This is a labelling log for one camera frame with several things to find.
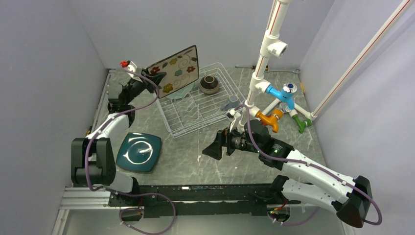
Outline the brown patterned ceramic bowl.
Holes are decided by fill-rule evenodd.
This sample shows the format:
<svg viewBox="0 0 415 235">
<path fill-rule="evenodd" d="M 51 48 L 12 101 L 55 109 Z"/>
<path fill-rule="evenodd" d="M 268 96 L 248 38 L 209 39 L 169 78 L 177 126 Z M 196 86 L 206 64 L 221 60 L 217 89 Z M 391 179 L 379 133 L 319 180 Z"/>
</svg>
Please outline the brown patterned ceramic bowl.
<svg viewBox="0 0 415 235">
<path fill-rule="evenodd" d="M 199 90 L 204 94 L 215 94 L 219 91 L 219 88 L 219 81 L 215 76 L 208 75 L 200 80 Z"/>
</svg>

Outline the brown rectangular floral plate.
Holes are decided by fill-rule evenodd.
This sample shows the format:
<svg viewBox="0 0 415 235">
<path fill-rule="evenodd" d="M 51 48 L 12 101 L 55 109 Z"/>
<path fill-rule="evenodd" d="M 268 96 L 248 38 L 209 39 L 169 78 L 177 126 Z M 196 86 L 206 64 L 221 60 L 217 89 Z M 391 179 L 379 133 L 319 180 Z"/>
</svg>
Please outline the brown rectangular floral plate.
<svg viewBox="0 0 415 235">
<path fill-rule="evenodd" d="M 149 75 L 163 75 L 156 84 L 160 98 L 173 94 L 199 78 L 198 51 L 195 45 L 185 48 L 171 56 L 148 66 Z"/>
</svg>

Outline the teal flower ceramic plate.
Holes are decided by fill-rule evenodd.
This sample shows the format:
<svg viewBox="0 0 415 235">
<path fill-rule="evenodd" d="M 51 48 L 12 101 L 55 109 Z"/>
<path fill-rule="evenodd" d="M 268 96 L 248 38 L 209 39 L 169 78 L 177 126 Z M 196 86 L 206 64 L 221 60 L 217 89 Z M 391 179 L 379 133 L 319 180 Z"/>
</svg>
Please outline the teal flower ceramic plate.
<svg viewBox="0 0 415 235">
<path fill-rule="evenodd" d="M 188 84 L 187 86 L 181 88 L 180 90 L 177 90 L 176 92 L 169 94 L 166 96 L 168 99 L 182 99 L 185 98 L 185 96 L 191 92 L 191 90 L 194 87 L 194 82 Z"/>
</svg>

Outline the dark teal square plate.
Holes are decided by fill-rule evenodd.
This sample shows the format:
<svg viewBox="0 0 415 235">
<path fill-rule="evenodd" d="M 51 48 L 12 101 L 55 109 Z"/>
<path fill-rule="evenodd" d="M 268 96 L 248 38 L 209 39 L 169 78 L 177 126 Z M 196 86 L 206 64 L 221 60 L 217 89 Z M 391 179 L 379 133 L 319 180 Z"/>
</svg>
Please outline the dark teal square plate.
<svg viewBox="0 0 415 235">
<path fill-rule="evenodd" d="M 161 155 L 162 140 L 147 133 L 129 132 L 121 143 L 116 165 L 133 173 L 150 173 Z"/>
</svg>

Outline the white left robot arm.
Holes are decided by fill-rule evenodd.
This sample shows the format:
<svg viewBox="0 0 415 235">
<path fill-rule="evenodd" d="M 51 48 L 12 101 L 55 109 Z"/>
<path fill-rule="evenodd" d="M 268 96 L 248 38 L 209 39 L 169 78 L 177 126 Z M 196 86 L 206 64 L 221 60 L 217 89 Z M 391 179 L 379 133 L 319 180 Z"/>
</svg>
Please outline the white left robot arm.
<svg viewBox="0 0 415 235">
<path fill-rule="evenodd" d="M 104 188 L 115 194 L 129 206 L 140 201 L 139 184 L 134 177 L 117 171 L 112 140 L 117 139 L 135 120 L 136 107 L 130 102 L 147 90 L 161 94 L 159 84 L 165 72 L 140 74 L 130 72 L 127 84 L 109 85 L 107 89 L 108 111 L 106 120 L 85 137 L 71 143 L 71 180 L 75 186 L 88 187 L 91 191 Z"/>
</svg>

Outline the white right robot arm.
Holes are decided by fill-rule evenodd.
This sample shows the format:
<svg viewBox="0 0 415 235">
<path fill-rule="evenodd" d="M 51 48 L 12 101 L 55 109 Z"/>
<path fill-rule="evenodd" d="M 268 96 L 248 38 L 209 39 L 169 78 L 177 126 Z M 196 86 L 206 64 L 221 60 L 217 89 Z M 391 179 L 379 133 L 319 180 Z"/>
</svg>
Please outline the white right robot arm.
<svg viewBox="0 0 415 235">
<path fill-rule="evenodd" d="M 342 222 L 362 228 L 373 201 L 369 179 L 340 174 L 306 157 L 293 146 L 273 138 L 258 120 L 245 124 L 244 131 L 225 128 L 202 153 L 216 160 L 235 150 L 257 153 L 265 165 L 280 170 L 270 187 L 275 203 L 301 201 L 334 213 Z"/>
</svg>

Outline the grey dotted ceramic mug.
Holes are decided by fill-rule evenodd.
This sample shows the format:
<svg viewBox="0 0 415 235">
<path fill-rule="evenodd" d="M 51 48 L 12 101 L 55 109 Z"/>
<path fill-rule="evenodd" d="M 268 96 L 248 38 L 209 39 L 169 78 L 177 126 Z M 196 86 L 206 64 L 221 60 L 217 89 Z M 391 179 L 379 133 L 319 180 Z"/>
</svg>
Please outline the grey dotted ceramic mug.
<svg viewBox="0 0 415 235">
<path fill-rule="evenodd" d="M 222 104 L 220 110 L 221 111 L 227 111 L 227 110 L 236 108 L 238 105 L 240 105 L 239 97 L 235 94 L 232 94 Z"/>
</svg>

